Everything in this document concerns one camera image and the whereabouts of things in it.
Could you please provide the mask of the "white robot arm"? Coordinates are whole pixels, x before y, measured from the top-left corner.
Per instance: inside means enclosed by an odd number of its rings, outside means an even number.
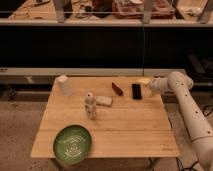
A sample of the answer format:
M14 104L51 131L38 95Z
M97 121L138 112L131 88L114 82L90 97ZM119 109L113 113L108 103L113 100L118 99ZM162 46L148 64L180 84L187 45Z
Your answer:
M167 77L142 77L137 83L147 86L152 95L166 91L175 94L199 164L205 171L213 171L213 127L190 93L193 80L173 71Z

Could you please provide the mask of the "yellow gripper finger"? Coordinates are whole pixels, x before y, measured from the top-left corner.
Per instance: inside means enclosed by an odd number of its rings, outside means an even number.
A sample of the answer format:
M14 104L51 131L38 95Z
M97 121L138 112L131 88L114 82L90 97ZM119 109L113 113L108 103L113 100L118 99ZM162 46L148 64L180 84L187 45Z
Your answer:
M136 81L137 83L143 84L143 85L148 85L150 82L150 78L140 78Z

